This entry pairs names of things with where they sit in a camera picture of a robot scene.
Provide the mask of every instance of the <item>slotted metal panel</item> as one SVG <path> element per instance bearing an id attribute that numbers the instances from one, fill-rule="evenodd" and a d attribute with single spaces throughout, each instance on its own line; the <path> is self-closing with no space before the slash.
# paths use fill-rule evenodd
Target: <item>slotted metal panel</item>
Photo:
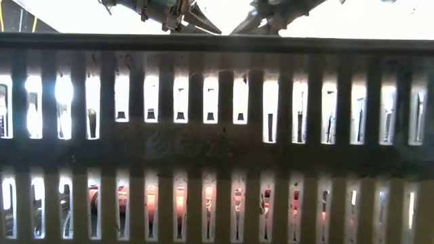
<path id="1" fill-rule="evenodd" d="M 13 137 L 0 139 L 0 164 L 3 181 L 14 179 L 16 192 L 16 236 L 9 238 L 2 232 L 2 243 L 118 242 L 120 171 L 126 172 L 130 188 L 125 243 L 433 241 L 433 63 L 429 55 L 434 44 L 430 42 L 5 35 L 0 37 L 0 48 L 0 72 L 12 79 L 9 105 L 13 112 Z M 304 144 L 292 139 L 292 97 L 299 74 L 308 87 Z M 29 75 L 39 75 L 42 80 L 41 139 L 28 136 L 25 82 Z M 129 78 L 127 123 L 115 120 L 115 82 L 122 75 Z M 150 75 L 159 81 L 158 107 L 153 111 L 157 123 L 145 123 L 144 81 Z M 55 84 L 61 77 L 71 77 L 73 84 L 70 140 L 58 138 Z M 85 82 L 91 77 L 99 78 L 101 84 L 100 137 L 96 140 L 88 140 L 86 132 Z M 189 80 L 188 123 L 174 122 L 174 84 L 179 77 Z M 203 86 L 208 77 L 218 81 L 215 124 L 203 122 L 207 99 Z M 236 77 L 248 80 L 245 125 L 233 123 Z M 352 85 L 358 77 L 366 82 L 366 126 L 364 141 L 354 144 Z M 328 79 L 335 80 L 338 94 L 333 144 L 324 143 L 321 123 L 327 102 L 322 99 L 323 84 Z M 269 81 L 278 84 L 277 98 L 264 93 L 268 89 L 264 83 Z M 422 143 L 413 144 L 409 140 L 410 108 L 412 88 L 419 82 L 425 82 L 427 90 L 423 106 L 426 126 Z M 393 140 L 385 144 L 381 101 L 382 87 L 389 83 L 396 87 L 397 99 L 389 130 Z M 265 105 L 273 98 L 277 117 L 271 118 L 277 121 L 277 133 L 275 138 L 265 138 L 264 128 L 268 129 L 269 123 Z M 88 171 L 94 169 L 100 171 L 97 239 L 90 238 L 86 211 L 90 204 Z M 35 170 L 42 172 L 45 182 L 42 239 L 33 236 L 31 179 Z M 61 234 L 60 170 L 71 171 L 72 239 Z M 154 239 L 145 235 L 149 232 L 145 231 L 149 209 L 144 207 L 149 181 L 157 186 L 158 194 Z M 212 183 L 216 192 L 210 214 L 211 223 L 215 223 L 213 234 L 204 231 L 205 183 Z M 176 236 L 178 187 L 183 187 L 186 198 L 181 204 L 184 226 L 180 239 Z M 235 198 L 237 190 L 241 205 Z M 261 201 L 264 195 L 272 199 L 268 217 Z M 7 220 L 0 221 L 4 226 Z"/>

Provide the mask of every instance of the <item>metal frame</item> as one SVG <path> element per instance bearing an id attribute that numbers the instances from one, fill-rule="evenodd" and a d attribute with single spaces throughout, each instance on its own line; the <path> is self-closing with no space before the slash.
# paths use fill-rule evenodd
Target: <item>metal frame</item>
<path id="1" fill-rule="evenodd" d="M 328 171 L 361 176 L 387 174 L 398 177 L 434 178 L 431 161 L 434 155 L 427 146 L 408 146 L 408 132 L 397 139 L 394 146 L 378 144 L 379 90 L 382 70 L 390 63 L 407 73 L 427 72 L 427 55 L 434 51 L 430 41 L 375 41 L 338 39 L 282 39 L 274 37 L 209 37 L 209 36 L 118 36 L 118 35 L 52 35 L 4 34 L 0 36 L 0 68 L 12 74 L 14 110 L 14 138 L 0 140 L 2 166 L 17 170 L 44 167 L 57 170 L 73 167 L 205 167 L 214 169 L 249 168 L 301 170 L 307 174 Z M 301 66 L 309 74 L 307 144 L 290 143 L 292 114 L 292 75 Z M 338 130 L 335 145 L 320 143 L 317 133 L 321 110 L 322 72 L 334 65 L 338 80 L 338 127 L 348 127 L 347 104 L 351 103 L 351 77 L 365 73 L 368 83 L 368 117 L 366 145 L 350 145 L 349 131 Z M 190 73 L 189 125 L 173 124 L 171 104 L 173 77 L 180 67 Z M 130 123 L 114 122 L 115 71 L 130 74 Z M 250 77 L 249 118 L 247 125 L 232 124 L 232 81 L 220 80 L 224 89 L 219 92 L 219 124 L 204 125 L 202 118 L 202 82 L 204 73 L 241 71 Z M 159 114 L 163 123 L 143 121 L 143 77 L 147 73 L 169 74 L 160 85 Z M 397 74 L 402 102 L 399 129 L 408 131 L 408 112 L 405 107 L 410 93 L 405 87 L 410 78 Z M 43 139 L 31 140 L 26 134 L 26 98 L 23 93 L 26 76 L 37 73 L 43 79 Z M 58 140 L 56 131 L 56 102 L 54 81 L 59 73 L 70 74 L 75 87 L 72 108 L 73 139 Z M 86 140 L 85 86 L 86 76 L 100 75 L 101 138 Z M 267 74 L 277 74 L 279 80 L 278 135 L 276 144 L 262 143 L 262 82 Z M 217 140 L 223 128 L 230 134 L 228 144 L 236 144 L 232 157 L 206 154 L 187 157 L 171 154 L 161 159 L 144 159 L 146 138 L 155 131 L 183 133 L 185 128 L 200 131 L 203 144 Z"/>

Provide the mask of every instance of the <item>dark metal surface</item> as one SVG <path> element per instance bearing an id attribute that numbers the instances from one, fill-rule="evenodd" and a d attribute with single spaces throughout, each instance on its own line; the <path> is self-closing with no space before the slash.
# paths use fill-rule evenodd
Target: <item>dark metal surface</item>
<path id="1" fill-rule="evenodd" d="M 209 35 L 2 33 L 0 48 L 428 56 L 434 54 L 434 41 Z"/>
<path id="2" fill-rule="evenodd" d="M 12 166 L 16 171 L 27 171 L 30 167 L 43 167 L 46 171 L 56 171 L 59 167 L 72 167 L 85 172 L 88 167 L 103 167 L 104 174 L 114 174 L 116 167 L 142 169 L 156 167 L 161 172 L 182 167 L 187 170 L 214 168 L 230 170 L 247 168 L 250 170 L 275 169 L 277 171 L 300 170 L 307 174 L 330 171 L 336 175 L 347 173 L 361 176 L 379 174 L 399 177 L 416 176 L 434 178 L 432 154 L 429 144 L 408 146 L 399 141 L 400 146 L 378 144 L 378 122 L 375 114 L 379 104 L 368 104 L 373 124 L 367 126 L 365 145 L 350 145 L 344 142 L 349 137 L 348 130 L 338 128 L 335 145 L 321 144 L 316 119 L 308 122 L 307 144 L 290 143 L 290 108 L 292 95 L 288 87 L 292 85 L 292 73 L 296 69 L 296 56 L 308 56 L 309 62 L 309 102 L 308 115 L 319 118 L 322 78 L 320 60 L 326 55 L 346 60 L 341 54 L 354 54 L 352 59 L 364 58 L 358 54 L 371 54 L 369 65 L 363 72 L 368 74 L 368 100 L 378 96 L 383 60 L 387 54 L 409 55 L 408 58 L 394 58 L 398 63 L 414 59 L 416 55 L 432 54 L 434 43 L 430 41 L 370 41 L 337 39 L 282 39 L 274 37 L 202 37 L 202 36 L 110 36 L 110 35 L 0 35 L 2 72 L 12 74 L 12 106 L 14 110 L 14 138 L 0 140 L 0 166 Z M 95 54 L 97 64 L 89 62 Z M 130 73 L 130 122 L 116 123 L 114 118 L 114 80 L 116 68 L 125 55 L 130 55 L 134 65 L 123 70 Z M 184 61 L 174 61 L 185 57 Z M 203 77 L 209 70 L 218 71 L 224 66 L 221 60 L 235 60 L 225 64 L 227 70 L 245 72 L 250 81 L 249 114 L 247 125 L 233 125 L 230 119 L 223 118 L 217 125 L 203 124 Z M 347 61 L 341 61 L 346 67 Z M 171 85 L 177 67 L 185 65 L 190 74 L 189 123 L 173 123 L 173 109 L 170 108 Z M 43 138 L 31 140 L 26 132 L 26 98 L 24 82 L 26 76 L 38 68 L 43 81 Z M 161 119 L 158 123 L 145 123 L 141 90 L 143 76 L 155 69 L 160 72 L 159 94 Z M 280 101 L 278 136 L 276 144 L 262 142 L 262 82 L 264 74 L 276 72 L 279 77 Z M 56 101 L 54 81 L 56 73 L 70 73 L 74 85 L 72 108 L 73 138 L 57 139 Z M 99 140 L 86 139 L 85 86 L 88 73 L 101 77 L 101 137 Z M 351 83 L 351 76 L 338 73 L 339 89 L 349 89 L 343 84 Z M 219 97 L 227 108 L 220 112 L 231 115 L 229 100 L 232 94 Z M 340 110 L 350 102 L 348 96 L 338 99 L 338 119 L 348 120 L 348 112 Z M 399 117 L 408 119 L 408 111 Z M 187 142 L 180 148 L 177 143 L 188 134 Z M 158 135 L 165 140 L 170 152 L 155 152 L 148 148 L 150 141 Z"/>

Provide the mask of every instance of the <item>machinery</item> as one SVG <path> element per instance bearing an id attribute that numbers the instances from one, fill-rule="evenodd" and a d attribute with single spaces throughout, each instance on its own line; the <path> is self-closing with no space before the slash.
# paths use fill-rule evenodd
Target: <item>machinery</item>
<path id="1" fill-rule="evenodd" d="M 278 31 L 286 29 L 298 17 L 308 16 L 311 9 L 324 1 L 253 0 L 252 10 L 231 34 L 278 35 Z M 221 34 L 194 0 L 102 0 L 101 4 L 107 11 L 118 4 L 124 5 L 139 14 L 142 21 L 160 22 L 163 31 Z"/>

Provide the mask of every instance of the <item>bright light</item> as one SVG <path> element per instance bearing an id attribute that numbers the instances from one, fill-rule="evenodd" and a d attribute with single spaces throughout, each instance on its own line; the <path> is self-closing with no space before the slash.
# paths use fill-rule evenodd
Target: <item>bright light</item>
<path id="1" fill-rule="evenodd" d="M 71 185 L 71 179 L 67 178 L 67 177 L 61 177 L 59 180 L 59 193 L 60 194 L 64 194 L 64 190 L 65 190 L 65 185 Z"/>
<path id="2" fill-rule="evenodd" d="M 89 77 L 86 80 L 86 111 L 87 138 L 96 140 L 100 137 L 100 97 L 101 82 L 99 77 Z"/>
<path id="3" fill-rule="evenodd" d="M 307 117 L 307 77 L 294 82 L 292 90 L 292 143 L 306 141 Z"/>
<path id="4" fill-rule="evenodd" d="M 32 139 L 42 138 L 42 79 L 39 75 L 27 77 L 27 130 Z"/>
<path id="5" fill-rule="evenodd" d="M 336 129 L 336 83 L 324 83 L 322 90 L 322 133 L 321 141 L 324 144 L 334 144 Z"/>
<path id="6" fill-rule="evenodd" d="M 189 78 L 186 76 L 176 77 L 174 81 L 174 121 L 189 122 Z"/>
<path id="7" fill-rule="evenodd" d="M 144 121 L 158 122 L 159 77 L 148 75 L 144 79 Z"/>
<path id="8" fill-rule="evenodd" d="M 276 80 L 265 81 L 263 89 L 262 141 L 265 143 L 276 143 L 279 84 Z"/>
<path id="9" fill-rule="evenodd" d="M 13 138 L 14 130 L 12 123 L 12 78 L 9 75 L 0 75 L 0 85 L 5 92 L 0 99 L 0 117 L 3 118 L 4 134 L 2 138 Z"/>
<path id="10" fill-rule="evenodd" d="M 424 31 L 434 20 L 433 9 L 434 2 L 425 0 L 394 3 L 348 0 L 344 4 L 326 1 L 279 34 L 282 37 L 434 39 L 432 32 Z"/>
<path id="11" fill-rule="evenodd" d="M 413 227 L 413 213 L 414 213 L 414 192 L 410 193 L 410 206 L 408 208 L 408 228 L 411 230 Z"/>
<path id="12" fill-rule="evenodd" d="M 203 80 L 203 123 L 218 122 L 218 78 L 206 77 Z"/>
<path id="13" fill-rule="evenodd" d="M 143 22 L 134 11 L 117 5 L 109 14 L 97 0 L 19 0 L 17 4 L 61 33 L 168 35 L 161 23 Z"/>
<path id="14" fill-rule="evenodd" d="M 130 102 L 130 78 L 119 75 L 115 81 L 115 119 L 116 122 L 128 122 L 130 119 L 128 104 Z"/>
<path id="15" fill-rule="evenodd" d="M 35 200 L 41 200 L 45 197 L 45 187 L 43 183 L 43 178 L 36 177 L 32 179 L 31 183 L 35 187 Z"/>
<path id="16" fill-rule="evenodd" d="M 237 77 L 233 83 L 233 123 L 246 125 L 249 104 L 249 84 L 247 77 Z"/>
<path id="17" fill-rule="evenodd" d="M 356 200 L 356 198 L 357 198 L 357 191 L 353 190 L 353 193 L 351 194 L 351 204 L 353 206 L 355 206 L 355 200 Z"/>
<path id="18" fill-rule="evenodd" d="M 55 95 L 58 103 L 70 104 L 73 101 L 73 90 L 74 87 L 69 76 L 57 78 Z"/>
<path id="19" fill-rule="evenodd" d="M 11 189 L 10 187 L 14 184 L 14 180 L 11 178 L 3 179 L 1 184 L 3 191 L 3 209 L 8 210 L 12 206 L 11 202 Z"/>

